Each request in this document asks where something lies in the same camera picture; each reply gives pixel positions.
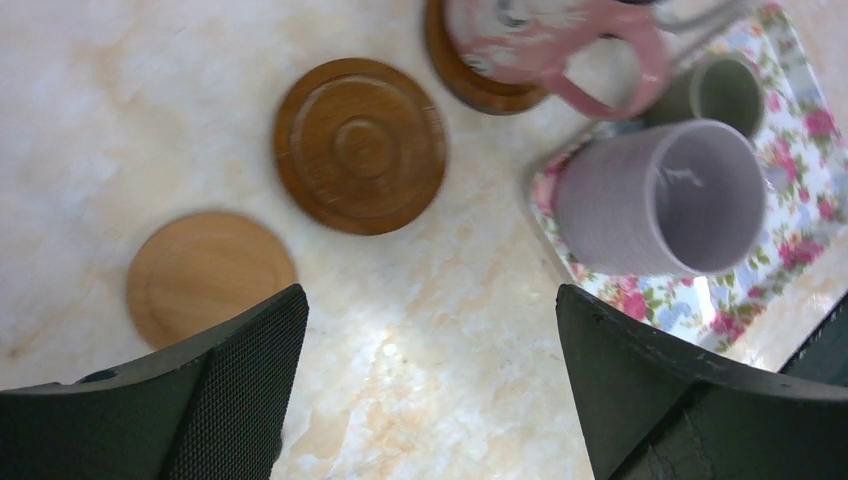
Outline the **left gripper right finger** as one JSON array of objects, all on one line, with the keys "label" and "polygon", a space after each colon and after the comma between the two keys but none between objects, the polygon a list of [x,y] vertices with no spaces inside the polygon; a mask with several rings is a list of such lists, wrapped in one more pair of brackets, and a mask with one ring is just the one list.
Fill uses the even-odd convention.
[{"label": "left gripper right finger", "polygon": [[844,387],[725,358],[570,284],[556,316],[596,478],[846,477]]}]

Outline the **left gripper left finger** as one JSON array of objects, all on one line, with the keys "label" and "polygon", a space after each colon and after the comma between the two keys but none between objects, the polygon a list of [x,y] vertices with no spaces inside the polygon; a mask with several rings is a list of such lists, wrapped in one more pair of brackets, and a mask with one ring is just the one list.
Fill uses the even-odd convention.
[{"label": "left gripper left finger", "polygon": [[72,384],[1,394],[5,479],[266,479],[305,339],[294,284],[213,328]]}]

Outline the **light brown small coaster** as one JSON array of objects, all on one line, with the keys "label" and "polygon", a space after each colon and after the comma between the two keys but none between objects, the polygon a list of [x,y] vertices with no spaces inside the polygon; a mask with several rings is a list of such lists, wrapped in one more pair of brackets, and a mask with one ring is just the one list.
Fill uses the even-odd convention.
[{"label": "light brown small coaster", "polygon": [[128,269],[126,303],[161,350],[249,310],[298,280],[284,243],[245,215],[207,211],[156,231]]}]

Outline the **brown coaster one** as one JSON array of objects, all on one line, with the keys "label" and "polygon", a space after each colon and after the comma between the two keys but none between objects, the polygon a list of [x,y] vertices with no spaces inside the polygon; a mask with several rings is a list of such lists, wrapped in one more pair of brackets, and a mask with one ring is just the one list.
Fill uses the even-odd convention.
[{"label": "brown coaster one", "polygon": [[277,173],[322,225],[374,236],[399,230],[434,201],[448,145],[434,102],[411,77],[373,59],[342,58],[302,75],[273,127]]}]

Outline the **brown coaster two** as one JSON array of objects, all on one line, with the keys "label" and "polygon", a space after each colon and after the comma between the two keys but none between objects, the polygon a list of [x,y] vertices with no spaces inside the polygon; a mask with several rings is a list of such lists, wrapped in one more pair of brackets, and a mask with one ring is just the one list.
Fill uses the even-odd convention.
[{"label": "brown coaster two", "polygon": [[509,116],[531,110],[549,97],[539,85],[499,83],[466,65],[446,31],[444,1],[426,1],[423,15],[430,63],[444,87],[468,107],[488,115]]}]

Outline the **pink mug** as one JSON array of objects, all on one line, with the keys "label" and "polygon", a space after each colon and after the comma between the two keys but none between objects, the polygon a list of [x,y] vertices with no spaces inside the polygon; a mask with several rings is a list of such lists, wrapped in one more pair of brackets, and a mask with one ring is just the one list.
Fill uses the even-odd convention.
[{"label": "pink mug", "polygon": [[[581,114],[622,120],[642,113],[663,93],[670,59],[653,11],[621,1],[447,1],[446,31],[460,59],[499,83],[534,83]],[[629,101],[609,106],[566,75],[571,57],[603,36],[630,45],[640,77]]]}]

